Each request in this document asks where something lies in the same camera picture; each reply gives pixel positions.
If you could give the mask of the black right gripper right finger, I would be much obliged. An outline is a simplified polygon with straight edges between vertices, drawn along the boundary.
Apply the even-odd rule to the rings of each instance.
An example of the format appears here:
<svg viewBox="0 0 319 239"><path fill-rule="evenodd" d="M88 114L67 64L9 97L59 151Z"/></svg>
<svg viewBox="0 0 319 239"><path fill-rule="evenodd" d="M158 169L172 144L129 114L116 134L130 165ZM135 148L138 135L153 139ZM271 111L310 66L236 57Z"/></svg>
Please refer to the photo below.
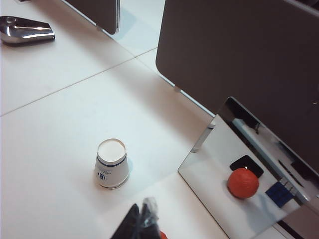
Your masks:
<svg viewBox="0 0 319 239"><path fill-rule="evenodd" d="M159 239L160 230L158 227L158 206L154 197L143 200L140 213L140 238Z"/></svg>

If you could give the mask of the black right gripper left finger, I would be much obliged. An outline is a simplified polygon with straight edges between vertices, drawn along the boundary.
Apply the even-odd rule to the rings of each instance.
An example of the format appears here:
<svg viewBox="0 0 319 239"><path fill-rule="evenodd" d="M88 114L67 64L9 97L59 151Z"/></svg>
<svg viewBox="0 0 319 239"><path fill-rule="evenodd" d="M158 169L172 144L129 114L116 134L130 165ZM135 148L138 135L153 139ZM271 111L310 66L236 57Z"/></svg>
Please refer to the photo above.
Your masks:
<svg viewBox="0 0 319 239"><path fill-rule="evenodd" d="M139 216L139 207L137 204L133 204L113 233L111 239L135 239L137 237Z"/></svg>

